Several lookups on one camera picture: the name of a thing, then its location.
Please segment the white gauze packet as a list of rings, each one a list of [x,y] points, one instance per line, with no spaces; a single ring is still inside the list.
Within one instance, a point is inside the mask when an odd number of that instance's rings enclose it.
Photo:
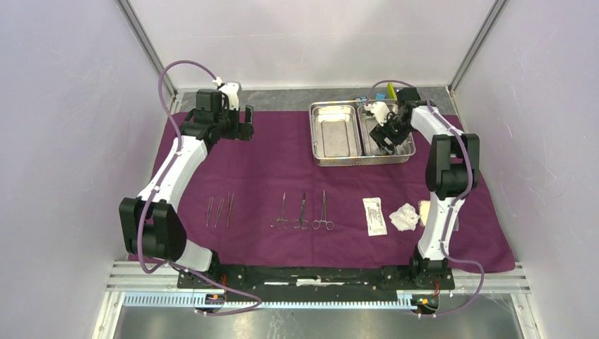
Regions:
[[[420,221],[420,215],[414,206],[405,203],[389,215],[391,224],[399,231],[414,231]]]

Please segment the steel hemostat clamp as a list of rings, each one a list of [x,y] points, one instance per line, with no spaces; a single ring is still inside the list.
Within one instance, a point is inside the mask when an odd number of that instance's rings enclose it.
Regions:
[[[332,231],[334,229],[334,227],[335,227],[334,223],[326,217],[326,206],[327,206],[326,192],[323,191],[322,204],[321,204],[321,215],[320,215],[320,218],[317,218],[312,222],[313,230],[319,230],[322,227],[328,231]]]

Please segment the steel needle holder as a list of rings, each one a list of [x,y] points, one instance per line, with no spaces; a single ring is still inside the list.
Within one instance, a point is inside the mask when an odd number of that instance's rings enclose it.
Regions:
[[[289,226],[290,226],[289,220],[285,218],[285,199],[286,199],[286,193],[284,192],[283,196],[282,196],[279,214],[277,217],[271,219],[270,224],[269,224],[270,227],[280,227],[280,228],[283,228],[284,230],[289,228]]]

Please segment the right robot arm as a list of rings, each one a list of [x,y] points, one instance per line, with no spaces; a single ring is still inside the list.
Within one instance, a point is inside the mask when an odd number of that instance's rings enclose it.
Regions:
[[[425,230],[408,265],[408,279],[417,288],[426,288],[449,273],[449,242],[458,212],[478,182],[480,139],[465,133],[442,116],[431,101],[423,100],[416,88],[397,92],[398,109],[376,101],[365,105],[376,119],[369,132],[376,144],[392,151],[410,133],[417,131],[429,143],[425,184],[430,207]]]

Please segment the steel surgical scissors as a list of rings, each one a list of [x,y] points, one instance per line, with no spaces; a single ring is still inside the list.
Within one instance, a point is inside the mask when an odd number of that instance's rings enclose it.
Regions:
[[[306,207],[307,207],[307,195],[305,193],[303,193],[299,217],[293,221],[294,229],[307,230],[309,228],[308,221],[305,219]]]

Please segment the steel forceps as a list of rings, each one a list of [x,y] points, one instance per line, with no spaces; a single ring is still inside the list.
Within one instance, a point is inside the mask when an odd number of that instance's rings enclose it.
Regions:
[[[227,193],[226,227],[230,226],[230,218],[231,218],[231,214],[232,214],[232,207],[233,207],[234,199],[235,199],[235,193],[234,192],[228,192]]]
[[[221,215],[222,215],[222,212],[223,212],[224,204],[225,204],[224,199],[223,198],[220,199],[220,202],[219,202],[219,205],[218,205],[218,208],[217,208],[217,212],[216,212],[214,228],[216,228],[218,226],[218,223],[220,221],[220,218],[221,218]]]

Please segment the white gauze pad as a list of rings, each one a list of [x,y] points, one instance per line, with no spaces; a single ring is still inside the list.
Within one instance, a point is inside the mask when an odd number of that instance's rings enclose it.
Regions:
[[[418,213],[420,216],[420,225],[426,227],[427,218],[429,215],[430,201],[422,200],[418,202]]]

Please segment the green suture packet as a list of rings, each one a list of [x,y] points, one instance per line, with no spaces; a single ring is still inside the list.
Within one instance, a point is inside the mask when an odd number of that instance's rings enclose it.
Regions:
[[[367,219],[367,230],[370,237],[387,235],[386,223],[381,208],[381,199],[363,198],[363,206]]]

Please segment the maroon cloth wrap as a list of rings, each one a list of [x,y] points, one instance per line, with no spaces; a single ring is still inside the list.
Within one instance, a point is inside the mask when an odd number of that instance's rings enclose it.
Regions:
[[[403,164],[320,167],[312,155],[307,112],[256,112],[254,129],[250,141],[219,141],[194,173],[177,211],[188,238],[216,251],[226,264],[378,268],[409,262],[422,230],[399,232],[388,225],[387,235],[370,237],[362,199],[380,198],[389,216],[405,203],[429,198],[429,144],[423,137],[415,137],[416,154]],[[323,191],[332,231],[312,229],[321,215]],[[228,192],[235,199],[226,227]],[[284,192],[286,230],[269,226]],[[307,230],[293,228],[303,193]],[[214,228],[222,198],[223,212]]]

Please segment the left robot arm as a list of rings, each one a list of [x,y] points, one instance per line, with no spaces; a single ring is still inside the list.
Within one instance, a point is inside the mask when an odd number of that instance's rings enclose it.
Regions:
[[[216,253],[191,241],[177,214],[193,174],[222,139],[250,141],[254,134],[250,105],[239,118],[239,83],[216,90],[198,90],[196,106],[174,125],[172,147],[150,183],[135,198],[124,198],[119,217],[124,245],[138,259],[161,259],[194,270],[204,287],[215,287],[222,269],[214,264]]]

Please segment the steel two-compartment tray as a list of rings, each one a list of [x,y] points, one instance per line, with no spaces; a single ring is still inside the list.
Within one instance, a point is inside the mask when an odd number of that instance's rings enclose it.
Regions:
[[[321,167],[400,164],[416,154],[412,135],[399,145],[399,155],[381,151],[369,136],[376,119],[355,100],[314,102],[309,120],[312,154]]]

